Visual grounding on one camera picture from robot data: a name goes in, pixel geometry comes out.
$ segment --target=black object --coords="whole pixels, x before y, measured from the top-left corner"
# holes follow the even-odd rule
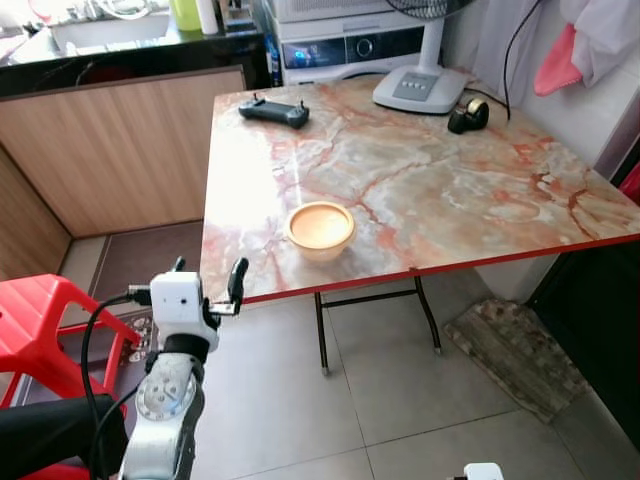
[[[149,285],[129,285],[128,292],[132,302],[143,307],[151,305],[151,287]]]
[[[97,395],[95,400],[108,440],[104,442],[105,463],[100,467],[112,475],[120,469],[127,448],[124,418],[118,408],[112,410],[115,403],[109,395]],[[0,478],[22,478],[76,456],[89,466],[95,431],[82,397],[0,410]]]
[[[167,337],[160,355],[163,353],[186,353],[196,357],[204,365],[209,353],[209,342],[197,335],[176,333]]]
[[[255,93],[253,94],[253,100],[240,105],[238,111],[244,118],[269,120],[283,123],[293,128],[302,127],[309,119],[309,108],[304,106],[302,100],[298,106],[285,105],[283,103],[268,102],[264,98],[258,98]]]
[[[451,117],[447,128],[458,135],[467,130],[482,130],[489,122],[489,105],[484,100],[474,98],[463,107],[457,107]]]
[[[93,417],[93,423],[95,428],[98,428],[98,424],[100,423],[100,417],[98,414],[98,407],[96,405],[96,398],[95,395],[93,394],[93,389],[91,388],[91,381],[90,381],[90,377],[89,377],[89,361],[88,361],[88,357],[89,357],[89,340],[91,340],[91,333],[93,332],[93,326],[96,323],[96,320],[98,320],[98,316],[100,315],[100,313],[107,307],[110,307],[112,305],[119,305],[121,303],[126,303],[131,299],[131,297],[129,296],[129,294],[124,294],[124,295],[119,295],[117,297],[113,297],[110,298],[109,300],[106,300],[104,302],[102,302],[100,305],[98,305],[98,308],[95,309],[95,311],[91,314],[91,317],[89,317],[89,321],[87,322],[87,327],[84,331],[84,335],[82,336],[82,349],[80,351],[80,373],[82,375],[82,384],[84,386],[84,393],[86,396],[86,401],[89,404],[89,410],[91,411],[91,416]],[[102,449],[102,444],[99,443],[98,446],[98,453],[100,454],[100,464],[102,466],[106,465],[105,461],[104,461],[104,452]],[[109,475],[107,474],[107,472],[103,472],[103,477],[104,478],[109,478]]]
[[[236,260],[229,275],[229,283],[227,283],[227,293],[229,301],[237,304],[237,310],[240,310],[242,299],[244,298],[244,275],[249,268],[249,260],[242,257]]]
[[[209,297],[204,297],[204,300],[202,300],[202,318],[209,328],[213,328],[216,332],[218,331],[222,321],[220,320],[220,315],[211,311]]]
[[[322,302],[320,292],[314,293],[314,299],[316,304],[316,320],[318,323],[318,343],[320,344],[320,364],[322,366],[322,373],[327,375],[329,373],[329,364],[327,361],[327,342],[324,336],[324,318],[322,316],[322,308],[341,307],[343,305],[352,305],[354,303],[372,302],[374,300],[384,300],[386,298],[404,297],[407,295],[417,294],[420,299],[420,305],[424,311],[427,321],[429,322],[429,329],[431,330],[431,336],[433,337],[433,347],[436,354],[442,353],[442,344],[440,343],[440,334],[438,333],[438,325],[431,312],[427,297],[422,287],[422,280],[419,275],[413,277],[416,288],[412,290],[400,290],[398,292],[382,293],[379,295],[367,295],[365,297],[348,298],[346,300],[337,300],[335,302]]]
[[[174,263],[173,268],[170,271],[181,272],[182,270],[184,270],[184,266],[186,263],[187,261],[184,259],[184,257],[180,256],[176,258],[176,263]]]
[[[129,393],[127,393],[125,396],[121,397],[116,403],[111,405],[109,407],[109,410],[107,410],[107,413],[105,413],[104,416],[102,417],[102,420],[100,420],[100,423],[98,424],[98,428],[93,434],[93,441],[91,442],[91,450],[89,451],[89,460],[87,463],[89,467],[89,478],[94,478],[96,476],[95,461],[96,461],[96,454],[98,452],[96,445],[98,445],[98,442],[100,441],[100,437],[103,435],[105,429],[108,428],[108,426],[113,423],[113,421],[111,420],[111,416],[115,412],[119,412],[119,417],[121,419],[119,423],[124,426],[124,417],[122,416],[122,411],[120,410],[120,407],[127,400],[129,400],[133,395],[135,395],[135,393],[138,391],[139,386],[140,384],[136,385]],[[120,464],[122,463],[123,457],[124,457],[124,454],[122,454],[118,459],[118,465],[116,467],[117,470],[120,469]]]

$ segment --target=yellow bowl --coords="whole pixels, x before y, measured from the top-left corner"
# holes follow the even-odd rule
[[[312,202],[289,215],[286,233],[306,258],[314,262],[328,262],[354,240],[356,224],[342,205]]]

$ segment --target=tile floor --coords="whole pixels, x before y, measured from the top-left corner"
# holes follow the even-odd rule
[[[103,242],[76,242],[62,273],[87,288]],[[474,270],[424,284],[441,324],[490,295]],[[206,365],[194,480],[442,480],[481,461],[499,463],[506,480],[639,478],[640,454],[595,394],[541,424],[444,335],[434,355],[417,298],[332,308],[325,324],[328,378],[311,297],[249,305],[223,325]]]

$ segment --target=red table edge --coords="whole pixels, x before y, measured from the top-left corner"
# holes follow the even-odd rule
[[[523,253],[513,253],[513,254],[503,255],[499,257],[483,258],[482,260],[470,260],[467,262],[453,263],[449,265],[441,265],[441,266],[427,267],[427,268],[420,268],[420,269],[416,268],[416,269],[411,269],[403,272],[377,275],[374,277],[358,278],[354,280],[345,280],[343,282],[328,283],[325,285],[319,285],[315,287],[304,287],[304,288],[298,288],[293,290],[287,290],[285,292],[267,293],[264,295],[247,297],[244,299],[243,303],[251,304],[251,303],[265,302],[268,300],[276,300],[279,298],[305,295],[309,293],[329,292],[332,290],[343,290],[347,288],[363,287],[363,286],[372,285],[376,283],[384,283],[384,282],[391,282],[394,280],[401,280],[403,278],[411,278],[418,275],[448,272],[451,270],[458,270],[461,268],[480,267],[482,265],[503,263],[503,262],[509,262],[513,260],[522,260],[525,258],[532,258],[532,257],[541,257],[544,255],[575,252],[579,250],[586,250],[589,248],[605,247],[609,245],[617,245],[620,243],[633,242],[636,240],[640,240],[640,233],[629,234],[622,237],[607,238],[603,240],[591,240],[588,242],[576,243],[572,245],[561,245],[557,247],[542,248],[539,250],[532,250],[532,251],[523,252]]]

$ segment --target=electric fan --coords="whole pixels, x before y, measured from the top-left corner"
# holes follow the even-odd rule
[[[464,90],[462,73],[438,65],[444,18],[473,0],[387,0],[399,12],[429,20],[424,26],[418,65],[390,72],[373,92],[379,105],[409,112],[446,114]]]

